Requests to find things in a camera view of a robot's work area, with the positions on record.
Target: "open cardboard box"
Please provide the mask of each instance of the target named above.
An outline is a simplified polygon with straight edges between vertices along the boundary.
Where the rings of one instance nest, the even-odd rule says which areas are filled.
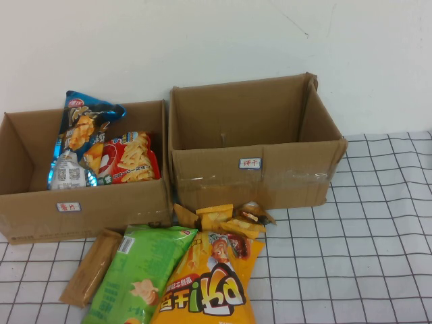
[[[47,190],[63,109],[6,113],[0,127],[0,232],[12,244],[96,236],[128,224],[171,225],[163,101],[125,104],[106,140],[152,132],[161,179],[70,190]]]
[[[325,203],[348,143],[317,87],[316,76],[301,74],[174,88],[169,164],[182,205]]]

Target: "blue snack bag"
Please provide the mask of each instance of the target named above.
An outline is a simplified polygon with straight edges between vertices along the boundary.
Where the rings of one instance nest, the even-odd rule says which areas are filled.
[[[97,186],[105,131],[125,114],[121,105],[67,91],[48,189]]]

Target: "yellow wrapper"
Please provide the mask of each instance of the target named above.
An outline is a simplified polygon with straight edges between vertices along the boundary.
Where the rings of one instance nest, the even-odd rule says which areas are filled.
[[[246,293],[264,243],[198,233],[168,281],[151,324],[254,324]]]
[[[232,218],[233,204],[198,209],[196,214],[201,218],[202,231],[221,233],[220,223]]]
[[[260,233],[265,233],[265,227],[261,224],[252,224],[240,219],[231,219],[220,224],[222,229],[229,233],[240,234],[255,239]]]

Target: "table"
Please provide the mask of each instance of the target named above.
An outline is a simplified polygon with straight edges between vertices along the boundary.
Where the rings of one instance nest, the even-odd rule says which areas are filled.
[[[269,211],[248,293],[257,323],[432,321],[432,135],[349,136],[320,207]],[[58,302],[94,239],[9,245],[0,324],[78,324]]]

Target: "small snack packet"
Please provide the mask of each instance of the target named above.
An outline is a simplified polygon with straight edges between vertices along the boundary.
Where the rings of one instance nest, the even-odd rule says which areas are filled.
[[[178,222],[180,226],[189,228],[198,228],[198,216],[188,209],[180,206],[179,204],[174,204],[174,211],[177,215]]]
[[[161,177],[146,132],[129,132],[106,142],[99,168],[99,184],[122,184]]]
[[[96,186],[105,131],[125,114],[121,105],[67,91],[48,175],[49,190]]]
[[[265,227],[261,224],[254,224],[245,219],[233,218],[226,223],[221,223],[221,227],[229,232],[247,236],[255,239],[260,233],[265,233]]]
[[[60,296],[65,304],[85,307],[99,287],[123,236],[103,229]]]
[[[201,218],[202,231],[221,233],[222,221],[232,218],[233,204],[198,209],[196,214]]]
[[[238,208],[236,210],[236,215],[237,217],[243,217],[255,224],[267,225],[268,223],[272,223],[276,225],[276,220],[254,201],[250,201]]]

